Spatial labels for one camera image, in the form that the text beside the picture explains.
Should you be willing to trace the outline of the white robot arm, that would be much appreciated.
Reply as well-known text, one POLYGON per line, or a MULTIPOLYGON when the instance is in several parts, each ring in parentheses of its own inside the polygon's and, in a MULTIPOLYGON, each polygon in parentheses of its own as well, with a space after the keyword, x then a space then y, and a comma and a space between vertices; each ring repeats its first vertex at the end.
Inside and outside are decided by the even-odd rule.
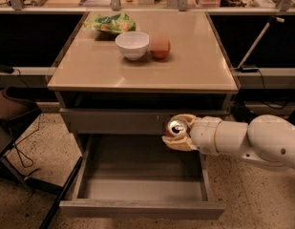
POLYGON ((178 114, 162 140, 172 150, 233 156, 271 171, 295 170, 295 126, 271 114, 250 123, 178 114))

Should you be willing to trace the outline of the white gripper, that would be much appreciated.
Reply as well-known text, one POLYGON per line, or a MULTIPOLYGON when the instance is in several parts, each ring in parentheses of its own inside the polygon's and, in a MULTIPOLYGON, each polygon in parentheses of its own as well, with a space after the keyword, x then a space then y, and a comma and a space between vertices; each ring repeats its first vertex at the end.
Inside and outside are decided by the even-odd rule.
POLYGON ((170 137, 164 135, 162 141, 172 150, 191 152, 199 151, 204 155, 217 156, 216 131, 222 120, 218 117, 205 116, 198 118, 193 114, 177 114, 170 120, 170 127, 179 126, 180 123, 191 128, 190 137, 170 137))

